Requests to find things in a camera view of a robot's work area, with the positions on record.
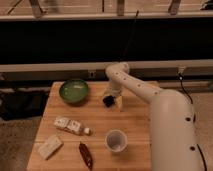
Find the black wall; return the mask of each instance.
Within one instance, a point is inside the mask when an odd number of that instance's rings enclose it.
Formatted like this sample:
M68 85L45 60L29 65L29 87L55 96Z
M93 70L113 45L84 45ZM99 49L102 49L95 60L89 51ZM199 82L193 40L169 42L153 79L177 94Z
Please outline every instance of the black wall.
M213 18L0 22L0 64L213 59Z

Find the cable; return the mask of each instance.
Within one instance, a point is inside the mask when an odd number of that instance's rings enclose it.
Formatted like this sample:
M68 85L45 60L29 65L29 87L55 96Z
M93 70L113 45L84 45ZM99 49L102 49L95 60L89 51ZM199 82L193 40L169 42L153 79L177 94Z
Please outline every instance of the cable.
M192 97L189 95L189 93L185 90L184 86L183 86L183 76L181 73L178 74L179 76L179 80L180 80L180 85L181 85L181 88L183 90L183 92L187 95L187 97L190 99L190 102L191 104L193 104L193 99Z
M124 52L123 52L123 57L126 56L127 54L127 51L132 43L132 39L134 37L134 34L135 34L135 25L136 25L136 22L137 22L137 19L138 19L138 15L139 15L139 10L137 10L136 14L135 14L135 19L134 19L134 22L133 22L133 25L132 25L132 30L131 30L131 33L130 33L130 36L129 36L129 39L128 39L128 42L125 46L125 49L124 49Z
M197 144L197 147L198 147L198 150L200 152L200 155L201 155L201 158L202 158L202 161L203 161L204 171L208 171L207 170L207 165L206 165L206 160L205 160L205 157L203 155L203 152L202 152L202 150L201 150L201 148L200 148L200 146L198 144Z
M182 74L179 73L178 76L179 76L179 80L180 80L180 84L181 84L181 88L182 88L183 92L188 96L188 98L189 98L190 101L191 101L191 104L193 104L193 99L192 99L192 97L188 94L188 92L185 90L185 88L184 88L184 86L183 86L183 76L182 76ZM202 161L203 161L204 171L207 171L206 160L205 160L205 157L204 157L204 155L203 155L203 152L202 152L202 150L201 150L201 148L200 148L200 146L199 146L198 144L197 144L197 147L198 147L198 150L199 150L199 152L200 152L200 155L201 155L201 158L202 158Z

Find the wooden table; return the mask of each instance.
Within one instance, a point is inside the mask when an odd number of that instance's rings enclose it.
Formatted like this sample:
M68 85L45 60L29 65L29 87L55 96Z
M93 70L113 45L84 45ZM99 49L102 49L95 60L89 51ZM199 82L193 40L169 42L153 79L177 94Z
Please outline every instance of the wooden table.
M29 171L87 171L81 158L79 142L85 143L94 159L94 171L150 171L150 137L148 105L127 89L123 89L124 109L107 108L102 95L107 82L88 82L90 95L86 103L72 106L62 101L58 90L62 82L55 82L40 123L27 170ZM53 125L56 116L66 116L91 128L91 136L77 136L58 130ZM127 134L128 146L120 154L112 154L105 146L105 135L111 129ZM39 146L52 134L64 145L47 161L38 153Z

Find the floor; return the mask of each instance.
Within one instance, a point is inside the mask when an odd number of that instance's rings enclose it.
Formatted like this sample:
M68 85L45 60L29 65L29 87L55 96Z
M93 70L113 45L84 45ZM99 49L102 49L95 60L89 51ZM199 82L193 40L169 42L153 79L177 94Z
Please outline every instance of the floor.
M198 143L205 155L208 171L213 171L213 93L192 93L196 110ZM33 140L41 117L0 121L0 170L26 170Z

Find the wood grain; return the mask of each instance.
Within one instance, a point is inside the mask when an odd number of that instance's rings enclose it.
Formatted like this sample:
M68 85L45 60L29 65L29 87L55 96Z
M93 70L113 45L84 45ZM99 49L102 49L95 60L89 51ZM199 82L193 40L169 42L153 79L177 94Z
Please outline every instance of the wood grain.
M116 106L107 108L102 103L102 94L107 82L88 82L90 95L81 105L72 106L63 102L58 90L62 82L51 88L49 99L40 123L27 169L29 171L86 171L78 146L84 142L94 159L94 171L150 171L150 138L148 105L130 91L123 89L124 110ZM91 136L77 136L58 130L53 122L56 116L78 120L89 127ZM111 129L124 131L128 146L120 154L112 154L105 146L105 135ZM56 134L64 145L49 160L39 156L39 146L52 134Z

